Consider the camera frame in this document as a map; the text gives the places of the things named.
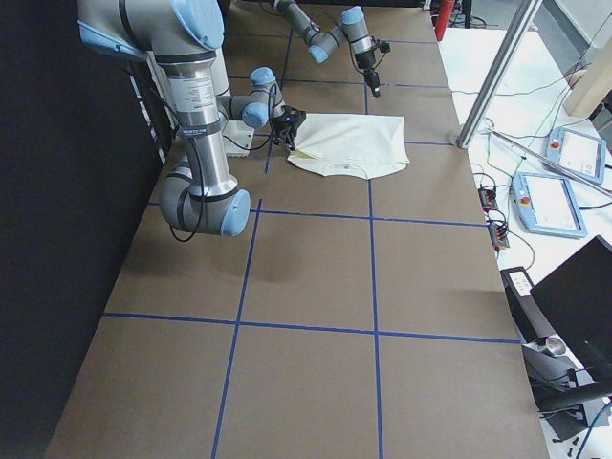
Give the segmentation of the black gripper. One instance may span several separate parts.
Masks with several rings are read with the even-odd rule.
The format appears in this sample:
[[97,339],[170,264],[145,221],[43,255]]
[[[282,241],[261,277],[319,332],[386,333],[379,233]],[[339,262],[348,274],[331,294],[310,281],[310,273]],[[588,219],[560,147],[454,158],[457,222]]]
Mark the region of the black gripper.
[[306,121],[307,114],[292,106],[283,106],[281,113],[273,118],[273,143],[285,145],[290,151],[295,151],[295,137],[301,124]]
[[381,96],[381,83],[379,74],[374,70],[376,66],[375,53],[370,50],[355,54],[357,67],[363,71],[363,79],[374,98]]

